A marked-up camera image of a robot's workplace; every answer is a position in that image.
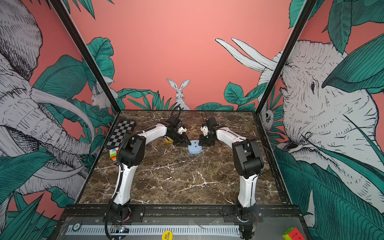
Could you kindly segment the yellow square alarm clock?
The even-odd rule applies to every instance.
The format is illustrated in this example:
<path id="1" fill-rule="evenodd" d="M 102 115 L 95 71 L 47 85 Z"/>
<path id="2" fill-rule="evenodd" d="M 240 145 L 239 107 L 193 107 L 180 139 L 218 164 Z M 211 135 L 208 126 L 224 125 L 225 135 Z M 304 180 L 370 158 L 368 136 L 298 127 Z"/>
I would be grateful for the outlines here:
<path id="1" fill-rule="evenodd" d="M 166 143 L 173 143 L 174 141 L 172 139 L 170 139 L 169 137 L 164 137 L 165 138 L 165 142 Z"/>

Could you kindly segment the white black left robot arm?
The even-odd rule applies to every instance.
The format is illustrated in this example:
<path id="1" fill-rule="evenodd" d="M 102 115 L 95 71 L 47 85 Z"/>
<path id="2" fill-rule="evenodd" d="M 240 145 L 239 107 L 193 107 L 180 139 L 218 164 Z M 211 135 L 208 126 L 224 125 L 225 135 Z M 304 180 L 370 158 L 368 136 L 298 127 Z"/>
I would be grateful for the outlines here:
<path id="1" fill-rule="evenodd" d="M 135 172 L 145 156 L 146 145 L 167 137 L 177 147 L 187 147 L 191 141 L 187 136 L 187 128 L 181 124 L 179 117 L 170 116 L 166 121 L 142 131 L 127 132 L 117 153 L 119 174 L 114 195 L 109 201 L 107 213 L 113 213 L 119 220 L 126 220 L 130 214 L 131 187 Z"/>

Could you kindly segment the light blue small alarm clock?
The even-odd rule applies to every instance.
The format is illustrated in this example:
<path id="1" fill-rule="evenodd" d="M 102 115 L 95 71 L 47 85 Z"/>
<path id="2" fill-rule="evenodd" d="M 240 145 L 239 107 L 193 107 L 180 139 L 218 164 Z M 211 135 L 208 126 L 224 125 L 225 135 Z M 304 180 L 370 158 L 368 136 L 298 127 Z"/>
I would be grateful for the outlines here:
<path id="1" fill-rule="evenodd" d="M 192 140 L 191 144 L 188 145 L 188 151 L 191 155 L 197 155 L 202 152 L 203 148 L 200 146 L 199 140 Z"/>

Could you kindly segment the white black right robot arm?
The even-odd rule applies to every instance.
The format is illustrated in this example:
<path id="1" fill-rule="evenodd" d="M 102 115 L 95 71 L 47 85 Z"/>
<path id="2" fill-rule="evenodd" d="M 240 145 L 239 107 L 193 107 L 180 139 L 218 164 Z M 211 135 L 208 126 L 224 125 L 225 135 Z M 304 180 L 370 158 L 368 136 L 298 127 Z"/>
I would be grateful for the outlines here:
<path id="1" fill-rule="evenodd" d="M 200 145 L 209 147 L 219 141 L 231 147 L 235 170 L 240 176 L 238 217 L 241 222 L 251 220 L 256 213 L 257 180 L 264 168 L 264 160 L 257 141 L 220 125 L 214 117 L 205 119 L 201 131 Z"/>

